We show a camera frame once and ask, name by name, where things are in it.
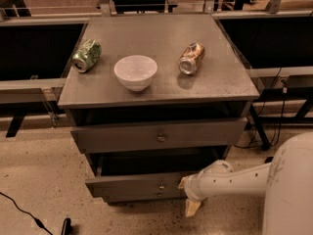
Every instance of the bowl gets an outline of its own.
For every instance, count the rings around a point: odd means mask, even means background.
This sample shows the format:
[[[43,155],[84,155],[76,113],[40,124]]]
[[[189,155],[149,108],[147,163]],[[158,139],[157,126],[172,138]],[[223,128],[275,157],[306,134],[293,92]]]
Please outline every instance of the bowl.
[[[125,57],[114,66],[114,73],[119,82],[132,91],[146,89],[156,72],[156,61],[141,55]]]

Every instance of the floor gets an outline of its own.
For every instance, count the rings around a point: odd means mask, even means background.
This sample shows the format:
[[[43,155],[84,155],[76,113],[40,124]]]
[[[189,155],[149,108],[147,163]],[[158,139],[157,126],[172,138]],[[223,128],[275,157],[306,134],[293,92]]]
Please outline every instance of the floor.
[[[51,7],[48,0],[25,2],[35,7],[38,1]],[[55,6],[60,6],[58,1],[55,0]],[[94,8],[96,3],[97,0],[88,0],[87,7]],[[254,235],[261,232],[264,198],[217,196],[205,200],[197,214],[189,218],[185,217],[184,200],[109,206],[102,199],[92,198],[84,184],[92,172],[70,136],[66,116],[61,116],[57,128],[51,128],[48,116],[27,117],[17,136],[6,138],[10,120],[0,118],[0,191],[12,197],[21,209],[42,220],[53,234],[61,234],[66,217],[71,218],[72,234],[76,235]],[[310,130],[311,126],[282,126],[278,144],[269,151],[259,147],[232,147],[227,161],[235,170],[261,165],[287,139]],[[277,134],[270,125],[266,131],[269,138]],[[238,146],[248,146],[253,134],[253,128],[246,130]],[[1,234],[47,234],[2,196],[0,210]]]

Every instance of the cabinet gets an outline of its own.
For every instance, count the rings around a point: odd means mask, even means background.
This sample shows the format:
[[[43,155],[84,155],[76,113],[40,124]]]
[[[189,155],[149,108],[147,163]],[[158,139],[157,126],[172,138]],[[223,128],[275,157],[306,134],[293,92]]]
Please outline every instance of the cabinet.
[[[209,15],[94,18],[82,40],[103,53],[94,68],[72,68],[61,94],[72,137],[92,167],[86,185],[108,203],[184,197],[181,177],[227,156],[259,97]],[[206,55],[194,76],[178,70],[192,42]],[[114,64],[128,55],[156,60],[157,73],[142,92],[123,87]]]

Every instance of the drawer front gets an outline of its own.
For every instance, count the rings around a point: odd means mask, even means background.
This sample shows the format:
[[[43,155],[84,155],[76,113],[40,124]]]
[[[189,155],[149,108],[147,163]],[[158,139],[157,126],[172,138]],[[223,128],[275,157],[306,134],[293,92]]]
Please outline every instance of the drawer front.
[[[75,127],[72,131],[82,153],[219,146],[236,144],[246,118],[167,121]]]
[[[178,184],[187,174],[191,172],[101,176],[87,179],[86,185],[93,197],[102,197],[108,203],[179,198],[186,196]]]

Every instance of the soda can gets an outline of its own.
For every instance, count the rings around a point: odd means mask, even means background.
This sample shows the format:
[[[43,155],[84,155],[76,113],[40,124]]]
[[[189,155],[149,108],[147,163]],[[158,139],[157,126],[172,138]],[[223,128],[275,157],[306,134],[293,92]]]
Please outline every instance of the soda can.
[[[87,39],[71,57],[71,64],[81,73],[89,71],[99,60],[101,45],[93,39]]]
[[[201,43],[192,43],[186,49],[179,60],[179,70],[183,74],[196,73],[205,55],[204,46]]]

